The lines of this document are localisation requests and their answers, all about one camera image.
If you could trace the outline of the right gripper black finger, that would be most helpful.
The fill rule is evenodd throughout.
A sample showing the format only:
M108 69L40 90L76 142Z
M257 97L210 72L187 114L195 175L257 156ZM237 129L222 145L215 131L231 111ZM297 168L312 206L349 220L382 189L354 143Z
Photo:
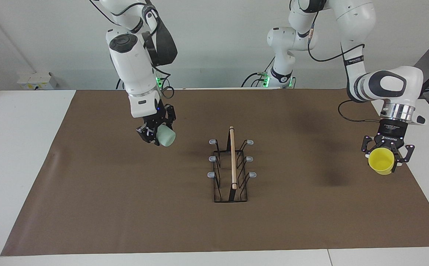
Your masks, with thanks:
M166 126L170 129L172 129L172 124L176 120L176 113L175 108L173 105L165 105L165 111L166 111Z
M150 129L146 124L143 124L136 131L146 143L154 143L156 146L160 146L160 142L157 140L157 128Z

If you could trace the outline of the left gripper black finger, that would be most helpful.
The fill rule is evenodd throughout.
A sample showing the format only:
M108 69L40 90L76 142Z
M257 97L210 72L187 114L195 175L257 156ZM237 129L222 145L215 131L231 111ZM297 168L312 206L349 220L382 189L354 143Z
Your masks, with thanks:
M415 149L415 145L405 145L405 148L407 150L407 153L405 155L404 158L401 157L398 148L396 147L395 143L392 143L392 153L393 153L393 158L394 158L394 164L393 164L393 168L392 168L392 173L395 172L398 164L402 164L402 163L407 163L410 161L411 156L413 154L413 151Z
M376 147L375 139L373 137L365 135L361 145L361 151L365 154L365 157L369 158L371 152L376 148L377 147Z

